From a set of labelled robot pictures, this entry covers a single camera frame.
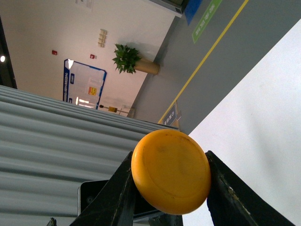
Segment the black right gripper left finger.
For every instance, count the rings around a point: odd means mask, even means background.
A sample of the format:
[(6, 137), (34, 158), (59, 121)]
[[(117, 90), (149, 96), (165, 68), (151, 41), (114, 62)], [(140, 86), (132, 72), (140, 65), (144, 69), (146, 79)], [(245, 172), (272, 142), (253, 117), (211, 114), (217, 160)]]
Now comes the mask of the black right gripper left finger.
[(133, 225), (136, 186), (131, 172), (130, 152), (103, 189), (72, 226), (131, 226)]

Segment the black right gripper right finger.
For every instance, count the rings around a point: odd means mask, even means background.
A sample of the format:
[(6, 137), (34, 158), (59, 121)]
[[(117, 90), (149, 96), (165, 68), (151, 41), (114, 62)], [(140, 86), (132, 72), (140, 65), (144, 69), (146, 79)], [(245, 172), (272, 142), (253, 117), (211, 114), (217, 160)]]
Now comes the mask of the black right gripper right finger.
[(207, 206), (215, 226), (292, 226), (212, 151), (206, 153), (211, 170)]

